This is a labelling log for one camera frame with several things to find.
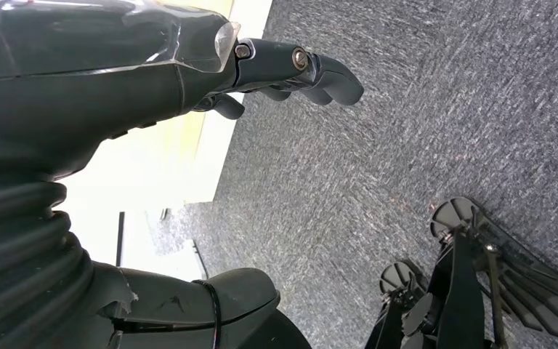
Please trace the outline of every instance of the bolt head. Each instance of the bolt head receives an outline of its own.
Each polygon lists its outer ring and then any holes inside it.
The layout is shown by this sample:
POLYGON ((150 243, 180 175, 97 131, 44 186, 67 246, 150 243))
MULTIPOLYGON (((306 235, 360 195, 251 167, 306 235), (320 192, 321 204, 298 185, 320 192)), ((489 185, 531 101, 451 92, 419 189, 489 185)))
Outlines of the bolt head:
POLYGON ((234 49, 237 58, 249 58, 251 56, 251 49, 245 44, 237 45, 234 49))
POLYGON ((304 70, 309 64, 307 53, 301 48, 296 48, 294 50, 294 53, 292 54, 292 60, 294 61, 294 66, 301 71, 304 70))

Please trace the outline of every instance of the black cable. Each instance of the black cable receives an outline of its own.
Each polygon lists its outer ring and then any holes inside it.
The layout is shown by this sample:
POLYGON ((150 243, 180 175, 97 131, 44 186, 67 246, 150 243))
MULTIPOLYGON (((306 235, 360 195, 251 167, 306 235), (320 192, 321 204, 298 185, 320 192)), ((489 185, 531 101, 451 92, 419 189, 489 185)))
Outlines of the black cable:
POLYGON ((219 349, 219 341, 221 340, 221 307, 219 306, 219 296, 217 295, 217 291, 213 285, 204 280, 194 280, 191 282, 204 286, 204 288, 209 291, 209 294, 211 294, 211 299, 213 300, 213 313, 215 315, 215 333, 212 349, 219 349))

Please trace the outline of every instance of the robotic hand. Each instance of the robotic hand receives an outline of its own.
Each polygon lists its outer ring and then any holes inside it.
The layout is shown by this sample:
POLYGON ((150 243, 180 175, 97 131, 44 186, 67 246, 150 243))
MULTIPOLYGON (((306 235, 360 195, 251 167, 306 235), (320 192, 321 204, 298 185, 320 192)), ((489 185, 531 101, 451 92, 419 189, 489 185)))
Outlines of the robotic hand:
POLYGON ((283 101, 300 91, 318 105, 333 100, 353 105, 364 89, 356 76, 337 60, 306 52, 303 48, 260 39, 244 39, 235 47, 237 77, 226 91, 211 93, 195 107, 216 110, 228 119, 238 119, 244 107, 228 92, 261 92, 283 101))

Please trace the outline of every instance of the plastic cover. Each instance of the plastic cover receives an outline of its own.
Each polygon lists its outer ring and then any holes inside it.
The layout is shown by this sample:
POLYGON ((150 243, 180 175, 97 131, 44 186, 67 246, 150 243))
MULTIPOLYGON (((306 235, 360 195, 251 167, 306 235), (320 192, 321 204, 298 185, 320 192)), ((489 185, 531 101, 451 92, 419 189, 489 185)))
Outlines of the plastic cover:
POLYGON ((239 24, 152 0, 1 0, 0 79, 179 64, 223 71, 239 24))

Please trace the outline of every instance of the gray carpet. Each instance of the gray carpet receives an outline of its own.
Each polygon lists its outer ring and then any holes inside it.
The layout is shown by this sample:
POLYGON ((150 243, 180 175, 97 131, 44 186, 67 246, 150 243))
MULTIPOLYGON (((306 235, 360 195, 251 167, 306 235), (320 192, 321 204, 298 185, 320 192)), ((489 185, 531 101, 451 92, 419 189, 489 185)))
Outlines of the gray carpet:
MULTIPOLYGON (((275 0, 266 39, 344 61, 359 104, 246 98, 216 201, 159 237, 196 238, 211 274, 268 272, 314 348, 361 348, 378 276, 429 273, 431 206, 469 196, 558 267, 558 0, 275 0)), ((558 340, 508 318, 511 348, 558 340)))

